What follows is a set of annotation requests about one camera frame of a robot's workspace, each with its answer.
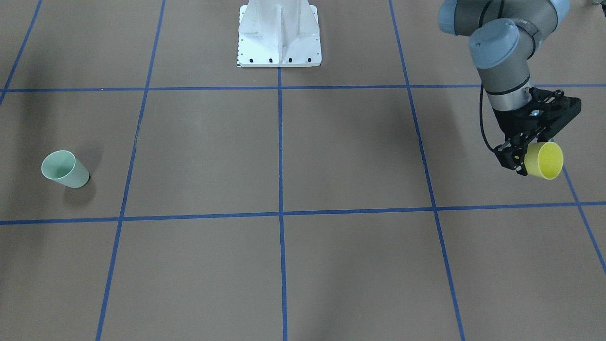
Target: blue grid line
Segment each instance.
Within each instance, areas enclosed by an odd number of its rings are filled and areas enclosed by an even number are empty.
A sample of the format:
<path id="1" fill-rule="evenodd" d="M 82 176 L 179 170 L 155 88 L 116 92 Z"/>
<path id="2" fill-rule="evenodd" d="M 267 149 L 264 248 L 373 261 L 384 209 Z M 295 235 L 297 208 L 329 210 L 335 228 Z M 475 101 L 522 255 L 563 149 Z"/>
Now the blue grid line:
<path id="1" fill-rule="evenodd" d="M 321 89 L 403 89 L 406 85 L 350 85 L 350 86 L 283 86 L 284 90 L 321 90 Z"/>
<path id="2" fill-rule="evenodd" d="M 278 67 L 278 206 L 280 219 L 280 273 L 282 275 L 282 340 L 288 341 L 286 251 L 284 238 L 284 167 L 282 158 L 282 69 Z"/>
<path id="3" fill-rule="evenodd" d="M 478 206 L 442 206 L 438 211 L 470 211 L 482 209 L 516 209 L 516 208 L 549 208 L 549 207 L 571 207 L 577 203 L 539 203 L 539 204 L 501 204 L 501 205 L 478 205 Z"/>
<path id="4" fill-rule="evenodd" d="M 145 88 L 149 88 L 150 81 L 152 78 L 152 70 L 154 59 L 156 58 L 156 50 L 158 49 L 158 40 L 160 38 L 160 29 L 162 27 L 162 18 L 164 17 L 164 7 L 166 0 L 162 0 L 160 6 L 160 14 L 158 16 L 158 26 L 156 28 L 156 36 L 154 38 L 153 48 L 151 50 L 150 64 L 147 71 L 147 79 L 145 80 Z M 110 289 L 112 287 L 113 270 L 116 264 L 116 256 L 118 254 L 118 244 L 120 242 L 120 234 L 122 232 L 122 222 L 124 221 L 124 211 L 126 210 L 126 202 L 128 200 L 128 190 L 130 187 L 130 180 L 133 175 L 133 167 L 135 165 L 135 155 L 137 153 L 137 139 L 141 130 L 141 121 L 143 120 L 143 114 L 145 112 L 145 102 L 147 101 L 148 90 L 143 93 L 143 99 L 141 100 L 141 110 L 139 111 L 139 121 L 137 122 L 137 129 L 135 132 L 135 140 L 133 142 L 133 151 L 130 156 L 130 165 L 128 167 L 128 174 L 126 177 L 126 184 L 124 186 L 124 197 L 122 199 L 122 208 L 120 209 L 120 216 L 118 220 L 118 226 L 116 227 L 116 237 L 114 239 L 112 258 L 110 260 L 109 270 L 107 271 L 107 281 L 105 283 L 105 292 L 103 294 L 103 303 L 101 305 L 101 313 L 99 314 L 99 324 L 97 326 L 96 341 L 101 341 L 101 333 L 103 332 L 103 323 L 105 321 L 105 312 L 107 310 L 107 302 L 109 300 Z"/>
<path id="5" fill-rule="evenodd" d="M 149 87 L 149 91 L 192 91 L 192 90 L 277 90 L 277 86 L 168 86 Z"/>
<path id="6" fill-rule="evenodd" d="M 478 211 L 485 209 L 526 209 L 575 206 L 606 206 L 606 201 L 583 201 L 577 203 L 538 203 L 538 204 L 499 204 L 478 206 L 436 206 L 438 211 Z M 401 212 L 432 212 L 431 207 L 420 208 L 370 208 L 370 209 L 326 209 L 310 211 L 284 211 L 284 216 L 294 215 L 331 215 L 331 214 L 371 214 L 371 213 L 401 213 Z M 185 219 L 215 219 L 215 218 L 247 218 L 247 217 L 278 217 L 280 212 L 243 212 L 243 213 L 211 213 L 211 214 L 182 214 L 182 215 L 135 215 L 131 217 L 99 217 L 99 218 L 65 218 L 65 219 L 31 219 L 31 220 L 0 220 L 2 225 L 36 225 L 63 223 L 98 223 L 105 221 L 152 221 L 152 220 L 185 220 Z"/>
<path id="7" fill-rule="evenodd" d="M 317 215 L 317 214 L 367 214 L 399 212 L 431 212 L 433 208 L 370 208 L 370 209 L 327 209 L 319 211 L 285 211 L 284 215 Z"/>
<path id="8" fill-rule="evenodd" d="M 461 87 L 480 87 L 480 84 L 418 84 L 418 85 L 410 85 L 410 87 L 413 89 L 423 89 L 423 88 L 434 89 L 434 88 L 442 88 L 442 87 L 461 88 Z"/>
<path id="9" fill-rule="evenodd" d="M 124 221 L 151 221 L 151 220 L 183 220 L 183 219 L 217 219 L 217 218 L 250 218 L 250 217 L 277 217 L 279 212 L 252 212 L 252 213 L 214 213 L 214 214 L 183 214 L 183 215 L 148 215 L 137 217 L 124 217 Z"/>
<path id="10" fill-rule="evenodd" d="M 589 226 L 589 222 L 587 221 L 587 217 L 585 216 L 585 212 L 583 211 L 583 207 L 581 206 L 581 204 L 579 202 L 579 197 L 576 195 L 576 190 L 574 189 L 574 186 L 572 185 L 572 180 L 570 180 L 570 175 L 568 174 L 568 171 L 566 170 L 565 166 L 562 168 L 562 171 L 564 172 L 564 175 L 566 176 L 566 181 L 568 182 L 568 187 L 570 187 L 570 192 L 572 193 L 572 196 L 574 197 L 574 202 L 577 204 L 576 206 L 579 209 L 581 218 L 583 219 L 583 224 L 585 224 L 585 229 L 587 230 L 589 239 L 591 240 L 591 243 L 593 244 L 593 248 L 596 251 L 598 260 L 600 261 L 600 264 L 602 265 L 602 270 L 604 271 L 604 274 L 606 274 L 606 263 L 604 263 L 604 257 L 602 256 L 602 252 L 600 251 L 600 248 L 596 241 L 596 237 L 593 235 L 593 231 L 591 230 L 591 227 Z"/>
<path id="11" fill-rule="evenodd" d="M 579 204 L 581 206 L 604 206 L 606 201 L 581 201 Z"/>
<path id="12" fill-rule="evenodd" d="M 536 84 L 536 87 L 606 87 L 606 84 Z M 480 84 L 394 84 L 394 85 L 335 85 L 335 86 L 283 86 L 283 90 L 322 89 L 440 89 L 479 88 Z M 111 92 L 111 91 L 204 91 L 204 90 L 277 90 L 277 86 L 168 86 L 168 87 L 83 87 L 54 89 L 0 89 L 8 92 Z"/>
<path id="13" fill-rule="evenodd" d="M 99 223 L 99 222 L 103 222 L 103 221 L 116 222 L 116 221 L 118 221 L 118 217 L 0 220 L 0 226 L 2 226 L 2 225 L 62 224 L 62 223 Z"/>
<path id="14" fill-rule="evenodd" d="M 95 91 L 143 91 L 144 87 L 83 87 L 57 89 L 7 89 L 6 92 L 95 92 Z"/>
<path id="15" fill-rule="evenodd" d="M 42 0 L 38 0 L 38 4 L 36 5 L 36 10 L 34 11 L 34 15 L 32 16 L 32 21 L 30 22 L 29 27 L 27 28 L 27 33 L 25 34 L 25 38 L 23 38 L 23 43 L 21 43 L 21 47 L 19 48 L 19 52 L 17 53 L 17 57 L 15 58 L 15 62 L 13 63 L 13 67 L 10 69 L 10 73 L 8 74 L 8 79 L 6 80 L 6 84 L 4 84 L 4 91 L 0 95 L 0 105 L 4 101 L 4 97 L 6 96 L 6 90 L 10 85 L 10 82 L 13 80 L 13 76 L 15 75 L 15 70 L 17 70 L 17 65 L 19 64 L 19 60 L 21 59 L 21 55 L 23 54 L 23 50 L 25 49 L 25 45 L 27 44 L 27 40 L 30 39 L 30 34 L 32 33 L 32 29 L 34 28 L 34 23 L 36 22 L 36 18 L 38 17 L 38 12 L 40 11 L 40 6 L 42 5 Z"/>
<path id="16" fill-rule="evenodd" d="M 433 216 L 436 221 L 436 228 L 438 230 L 438 237 L 440 239 L 440 247 L 442 249 L 442 257 L 444 258 L 444 268 L 446 270 L 446 276 L 448 277 L 448 285 L 450 287 L 450 295 L 453 301 L 454 313 L 456 316 L 457 325 L 459 327 L 459 335 L 461 341 L 465 341 L 465 332 L 463 330 L 463 323 L 461 321 L 461 313 L 459 312 L 459 303 L 456 298 L 455 284 L 453 282 L 452 273 L 450 271 L 450 262 L 448 261 L 448 254 L 446 251 L 446 244 L 444 243 L 444 236 L 442 235 L 442 226 L 440 224 L 440 217 L 436 207 L 436 198 L 433 194 L 433 187 L 431 185 L 431 177 L 429 175 L 429 168 L 427 166 L 427 159 L 425 157 L 425 150 L 423 148 L 423 140 L 421 138 L 421 130 L 419 128 L 419 121 L 417 120 L 415 102 L 413 101 L 413 94 L 410 88 L 410 81 L 408 80 L 408 71 L 406 69 L 406 62 L 404 59 L 404 52 L 402 50 L 402 43 L 400 40 L 400 34 L 398 31 L 398 23 L 396 22 L 396 13 L 393 10 L 393 3 L 389 0 L 389 8 L 391 11 L 391 20 L 393 22 L 393 30 L 396 35 L 396 42 L 398 43 L 398 51 L 400 53 L 400 60 L 402 61 L 402 71 L 404 72 L 404 80 L 406 82 L 406 90 L 408 92 L 408 100 L 410 102 L 410 110 L 412 111 L 413 121 L 415 122 L 415 131 L 419 138 L 419 150 L 421 151 L 421 160 L 423 161 L 423 167 L 425 168 L 425 179 L 427 181 L 427 188 L 429 190 L 429 196 L 431 198 L 431 208 L 433 210 Z"/>

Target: cup rim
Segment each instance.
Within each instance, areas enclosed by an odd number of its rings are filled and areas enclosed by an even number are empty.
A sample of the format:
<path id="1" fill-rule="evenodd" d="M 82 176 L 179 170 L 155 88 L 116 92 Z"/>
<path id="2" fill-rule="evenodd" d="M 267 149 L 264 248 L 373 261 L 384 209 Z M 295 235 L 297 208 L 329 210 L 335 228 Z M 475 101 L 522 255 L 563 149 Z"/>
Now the cup rim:
<path id="1" fill-rule="evenodd" d="M 63 175 L 62 177 L 59 178 L 52 178 L 49 177 L 48 175 L 46 175 L 46 173 L 44 172 L 44 163 L 48 160 L 48 158 L 52 157 L 54 154 L 56 153 L 63 153 L 66 152 L 68 153 L 71 157 L 72 157 L 72 168 L 70 169 L 69 172 L 67 172 L 65 175 Z M 50 154 L 48 154 L 45 158 L 44 161 L 42 161 L 42 165 L 40 166 L 40 170 L 42 171 L 42 174 L 45 176 L 45 178 L 49 179 L 49 180 L 61 180 L 63 178 L 65 178 L 66 176 L 70 175 L 71 172 L 74 170 L 74 168 L 76 167 L 76 155 L 74 155 L 72 152 L 70 152 L 69 150 L 57 150 L 55 152 L 52 152 Z"/>
<path id="2" fill-rule="evenodd" d="M 548 177 L 548 176 L 546 176 L 546 175 L 545 175 L 545 172 L 544 172 L 544 170 L 543 170 L 543 167 L 542 167 L 542 166 L 544 166 L 544 164 L 543 164 L 543 163 L 541 163 L 541 156 L 542 156 L 544 153 L 547 153 L 547 148 L 551 148 L 551 146 L 555 146 L 555 147 L 556 147 L 556 149 L 558 149 L 558 150 L 559 150 L 559 155 L 562 155 L 562 156 L 561 156 L 562 161 L 561 161 L 561 162 L 558 162 L 558 165 L 560 165 L 560 166 L 558 167 L 558 168 L 560 168 L 560 171 L 559 171 L 559 172 L 557 172 L 555 176 L 553 176 L 553 177 Z M 559 174 L 562 172 L 562 167 L 563 167 L 563 165 L 564 165 L 564 156 L 563 156 L 562 149 L 560 148 L 560 146 L 558 146 L 558 144 L 557 144 L 557 143 L 555 143 L 555 142 L 553 142 L 553 141 L 547 141 L 547 142 L 544 142 L 544 144 L 543 144 L 543 145 L 542 145 L 542 146 L 539 148 L 539 152 L 537 153 L 537 168 L 538 168 L 538 170 L 539 170 L 539 173 L 541 173 L 541 176 L 542 176 L 543 178 L 545 178 L 546 180 L 553 180 L 553 179 L 555 179 L 556 177 L 558 177 L 558 175 L 559 175 Z"/>

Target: robotic arm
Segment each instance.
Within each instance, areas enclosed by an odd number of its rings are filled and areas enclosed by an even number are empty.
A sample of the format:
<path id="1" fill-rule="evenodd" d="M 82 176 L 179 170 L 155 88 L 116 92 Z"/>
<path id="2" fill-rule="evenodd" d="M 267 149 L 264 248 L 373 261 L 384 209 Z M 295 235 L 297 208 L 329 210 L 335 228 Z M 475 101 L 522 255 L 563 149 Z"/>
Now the robotic arm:
<path id="1" fill-rule="evenodd" d="M 443 32 L 470 37 L 471 58 L 505 134 L 503 144 L 493 149 L 485 140 L 487 147 L 501 166 L 520 175 L 538 175 L 537 163 L 549 162 L 537 160 L 537 152 L 525 162 L 529 145 L 537 149 L 531 142 L 549 141 L 581 111 L 579 98 L 535 88 L 526 62 L 569 9 L 568 0 L 445 0 L 440 8 Z M 551 175 L 540 176 L 555 178 L 562 164 L 560 157 L 547 166 Z"/>

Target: brown floor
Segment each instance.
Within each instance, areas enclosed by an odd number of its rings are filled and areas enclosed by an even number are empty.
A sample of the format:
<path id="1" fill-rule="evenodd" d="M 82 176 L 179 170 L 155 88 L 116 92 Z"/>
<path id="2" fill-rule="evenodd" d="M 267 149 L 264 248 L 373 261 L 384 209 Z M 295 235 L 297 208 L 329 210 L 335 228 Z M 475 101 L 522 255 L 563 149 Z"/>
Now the brown floor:
<path id="1" fill-rule="evenodd" d="M 313 0 L 282 70 L 236 67 L 244 3 L 0 2 L 0 340 L 604 340 L 600 6 L 529 62 L 583 102 L 544 181 L 484 147 L 441 0 Z"/>

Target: plastic cup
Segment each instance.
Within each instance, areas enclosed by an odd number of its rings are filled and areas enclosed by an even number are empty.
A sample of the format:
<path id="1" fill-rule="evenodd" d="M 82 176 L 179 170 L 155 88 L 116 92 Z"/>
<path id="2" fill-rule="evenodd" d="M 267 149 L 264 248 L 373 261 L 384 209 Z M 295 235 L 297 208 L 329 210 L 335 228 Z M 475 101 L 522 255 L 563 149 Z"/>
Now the plastic cup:
<path id="1" fill-rule="evenodd" d="M 555 142 L 538 142 L 528 146 L 524 164 L 528 174 L 552 180 L 562 171 L 564 154 Z"/>
<path id="2" fill-rule="evenodd" d="M 80 188 L 88 182 L 90 174 L 78 159 L 67 150 L 58 150 L 42 162 L 42 174 L 71 188 Z"/>

